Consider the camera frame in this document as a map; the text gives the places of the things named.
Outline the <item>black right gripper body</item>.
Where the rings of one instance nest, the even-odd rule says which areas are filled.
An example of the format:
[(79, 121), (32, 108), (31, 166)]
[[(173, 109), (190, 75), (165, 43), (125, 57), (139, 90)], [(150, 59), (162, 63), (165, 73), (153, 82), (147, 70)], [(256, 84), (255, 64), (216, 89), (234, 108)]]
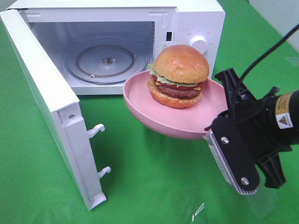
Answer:
[(223, 112), (237, 126), (250, 155), (292, 150), (292, 98), (265, 97)]

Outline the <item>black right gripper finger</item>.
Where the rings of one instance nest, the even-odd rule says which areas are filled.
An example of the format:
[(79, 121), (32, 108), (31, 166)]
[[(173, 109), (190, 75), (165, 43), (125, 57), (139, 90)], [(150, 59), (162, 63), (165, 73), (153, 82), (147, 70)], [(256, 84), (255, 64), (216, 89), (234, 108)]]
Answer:
[(237, 86), (240, 78), (233, 68), (223, 70), (214, 77), (222, 83), (229, 112), (233, 111), (233, 105), (236, 106), (237, 104), (256, 100), (254, 95), (243, 82)]
[(286, 183), (278, 152), (256, 153), (256, 164), (265, 176), (265, 187), (278, 189)]

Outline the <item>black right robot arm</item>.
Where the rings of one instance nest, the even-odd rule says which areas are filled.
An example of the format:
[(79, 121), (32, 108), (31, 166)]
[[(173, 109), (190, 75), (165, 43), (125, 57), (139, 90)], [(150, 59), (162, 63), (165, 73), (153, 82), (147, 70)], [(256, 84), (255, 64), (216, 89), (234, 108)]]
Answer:
[(214, 155), (223, 175), (236, 191), (253, 194), (260, 183), (277, 189), (285, 183), (280, 152), (290, 152), (299, 142), (299, 93), (277, 95), (273, 87), (257, 99), (237, 76), (234, 69), (215, 76), (221, 81), (227, 110), (211, 124)]

